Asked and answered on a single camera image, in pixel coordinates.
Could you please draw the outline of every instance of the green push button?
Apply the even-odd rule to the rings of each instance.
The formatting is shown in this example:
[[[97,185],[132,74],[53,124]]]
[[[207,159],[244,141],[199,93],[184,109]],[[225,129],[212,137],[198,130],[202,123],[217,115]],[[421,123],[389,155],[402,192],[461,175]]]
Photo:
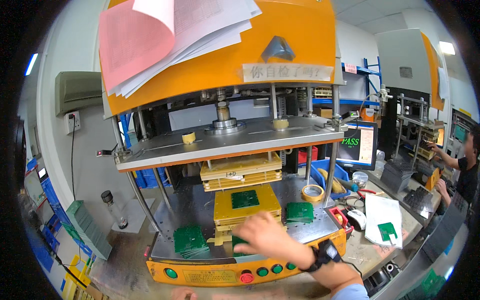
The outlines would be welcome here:
[[[278,273],[282,272],[282,270],[283,270],[283,267],[280,264],[275,264],[272,267],[272,272],[275,273],[275,274],[278,274]]]
[[[175,279],[178,277],[177,272],[173,271],[172,269],[166,268],[164,271],[165,271],[165,274],[167,274],[167,276],[172,279]]]
[[[291,264],[291,263],[287,263],[286,267],[287,267],[288,270],[293,270],[293,269],[295,269],[297,266],[294,265],[294,264]]]
[[[257,275],[260,277],[267,276],[268,274],[268,269],[265,267],[260,267],[257,269]]]

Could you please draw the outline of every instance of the power outlet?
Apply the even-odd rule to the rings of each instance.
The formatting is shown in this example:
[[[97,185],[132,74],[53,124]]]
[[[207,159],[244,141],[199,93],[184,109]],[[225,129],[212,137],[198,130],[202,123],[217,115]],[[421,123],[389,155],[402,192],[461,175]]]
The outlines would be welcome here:
[[[72,111],[63,116],[63,123],[65,125],[65,134],[70,134],[73,132],[73,127],[75,126],[75,131],[80,129],[80,113],[78,111]]]

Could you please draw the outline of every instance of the orange machine housing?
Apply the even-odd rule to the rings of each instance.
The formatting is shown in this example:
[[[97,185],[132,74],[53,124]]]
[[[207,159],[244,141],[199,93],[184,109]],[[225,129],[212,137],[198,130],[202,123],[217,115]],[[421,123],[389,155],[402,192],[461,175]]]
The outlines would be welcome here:
[[[442,101],[440,98],[440,93],[438,90],[438,67],[440,66],[440,60],[438,58],[437,51],[433,47],[428,37],[423,32],[421,33],[421,37],[423,39],[423,43],[425,44],[425,51],[427,52],[428,64],[430,66],[430,79],[432,82],[432,107],[438,110],[443,110],[444,101]]]
[[[111,0],[109,8],[125,0]],[[274,36],[285,38],[295,53],[292,63],[335,67],[335,16],[330,0],[256,0],[262,14],[251,19],[241,43],[173,65],[130,97],[108,96],[113,115],[168,97],[244,84],[242,65],[263,62],[260,55]],[[271,62],[284,60],[271,58]]]
[[[333,242],[340,256],[345,255],[347,235],[344,229],[314,240],[308,243],[308,245],[317,247],[319,242],[326,239],[330,239]],[[150,274],[156,282],[189,287],[244,286],[278,280],[301,273],[295,265],[270,258],[240,264],[209,264],[172,260],[155,262],[152,258],[149,258],[146,263]],[[259,272],[262,269],[267,270],[266,275]]]

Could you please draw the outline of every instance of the red emergency stop button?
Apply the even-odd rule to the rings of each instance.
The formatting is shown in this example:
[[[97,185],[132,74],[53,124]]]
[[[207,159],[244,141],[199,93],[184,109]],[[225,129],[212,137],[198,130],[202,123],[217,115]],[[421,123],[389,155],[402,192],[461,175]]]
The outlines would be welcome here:
[[[255,277],[250,270],[243,270],[240,275],[240,281],[243,283],[251,283]]]

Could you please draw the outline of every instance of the wrist strap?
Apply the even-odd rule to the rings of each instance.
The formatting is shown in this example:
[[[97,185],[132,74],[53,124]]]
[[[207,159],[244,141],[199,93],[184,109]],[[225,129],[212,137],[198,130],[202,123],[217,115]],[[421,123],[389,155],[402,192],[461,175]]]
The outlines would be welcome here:
[[[318,249],[311,247],[313,255],[315,256],[315,262],[306,270],[299,269],[303,272],[315,272],[320,269],[323,264],[327,264],[330,261],[338,263],[341,260],[340,254],[331,240],[324,240],[318,243]]]

